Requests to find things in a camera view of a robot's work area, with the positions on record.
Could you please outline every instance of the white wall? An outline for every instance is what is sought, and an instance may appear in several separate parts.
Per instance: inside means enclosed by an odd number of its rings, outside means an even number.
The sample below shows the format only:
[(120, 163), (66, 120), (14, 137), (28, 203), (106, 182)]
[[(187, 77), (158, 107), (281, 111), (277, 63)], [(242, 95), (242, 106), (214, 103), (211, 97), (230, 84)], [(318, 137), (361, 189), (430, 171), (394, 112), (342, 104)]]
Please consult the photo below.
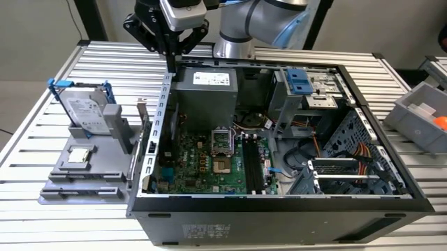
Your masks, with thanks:
[(446, 0), (335, 0), (315, 50), (381, 52), (398, 68), (417, 68), (426, 55), (445, 55), (438, 34)]
[[(76, 6), (72, 0), (70, 3), (87, 39)], [(0, 34), (2, 80), (47, 80), (80, 39), (66, 0), (2, 0)]]

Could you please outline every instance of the motherboard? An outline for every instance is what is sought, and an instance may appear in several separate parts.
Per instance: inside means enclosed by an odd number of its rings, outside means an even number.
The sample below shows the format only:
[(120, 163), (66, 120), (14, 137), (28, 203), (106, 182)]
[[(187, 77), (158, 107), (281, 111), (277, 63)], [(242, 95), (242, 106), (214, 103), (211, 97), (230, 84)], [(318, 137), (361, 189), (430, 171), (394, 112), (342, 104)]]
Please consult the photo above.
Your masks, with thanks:
[(175, 165), (162, 168), (159, 193), (278, 194), (267, 139), (255, 137), (225, 129), (182, 133)]

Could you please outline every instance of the power cable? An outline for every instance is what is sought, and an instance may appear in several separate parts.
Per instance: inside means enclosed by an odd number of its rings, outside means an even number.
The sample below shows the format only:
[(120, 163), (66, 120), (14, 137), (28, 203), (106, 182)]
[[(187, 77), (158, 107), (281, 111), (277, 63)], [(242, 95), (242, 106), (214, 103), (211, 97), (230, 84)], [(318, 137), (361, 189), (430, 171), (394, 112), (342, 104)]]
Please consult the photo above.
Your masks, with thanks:
[(0, 131), (3, 131), (4, 133), (8, 133), (10, 135), (14, 135), (12, 132), (10, 132), (10, 131), (7, 131), (7, 130), (3, 130), (2, 128), (0, 128)]
[(71, 15), (72, 23), (75, 24), (75, 27), (76, 27), (76, 29), (78, 29), (78, 33), (79, 33), (80, 40), (83, 40), (83, 34), (82, 34), (82, 31), (79, 30), (79, 27), (78, 27), (75, 18), (74, 18), (74, 16), (72, 16), (72, 11), (71, 11), (70, 2), (68, 2), (68, 0), (66, 0), (66, 2), (67, 2), (67, 5), (68, 5), (68, 10), (70, 10), (70, 15)]

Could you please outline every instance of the robotic arm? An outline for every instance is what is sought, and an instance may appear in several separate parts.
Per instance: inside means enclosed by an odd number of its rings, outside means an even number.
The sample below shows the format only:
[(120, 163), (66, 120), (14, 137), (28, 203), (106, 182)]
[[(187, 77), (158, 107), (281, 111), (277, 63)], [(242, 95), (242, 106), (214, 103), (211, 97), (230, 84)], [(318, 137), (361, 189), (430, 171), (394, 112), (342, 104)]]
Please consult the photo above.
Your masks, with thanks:
[[(175, 73), (177, 56), (189, 54), (209, 34), (209, 10), (226, 7), (214, 56), (253, 59), (253, 38), (282, 49), (294, 45), (309, 22), (306, 6), (307, 0), (138, 0), (123, 25), (143, 46), (166, 57), (169, 72)], [(187, 29), (193, 33), (181, 41)]]

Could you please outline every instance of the green circuit board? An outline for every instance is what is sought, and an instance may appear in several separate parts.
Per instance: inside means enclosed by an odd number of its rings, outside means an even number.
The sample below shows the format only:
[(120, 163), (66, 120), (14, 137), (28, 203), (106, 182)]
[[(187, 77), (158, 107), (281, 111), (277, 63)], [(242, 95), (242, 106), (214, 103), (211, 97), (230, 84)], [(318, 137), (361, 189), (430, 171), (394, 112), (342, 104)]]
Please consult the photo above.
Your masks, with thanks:
[[(267, 140), (258, 143), (261, 156), (271, 160)], [(174, 180), (158, 184), (162, 193), (211, 193), (246, 195), (246, 172), (242, 138), (234, 142), (234, 154), (226, 156), (211, 155), (211, 135), (183, 133), (181, 136), (179, 155), (174, 167)], [(278, 194), (277, 181), (267, 187), (267, 194)]]

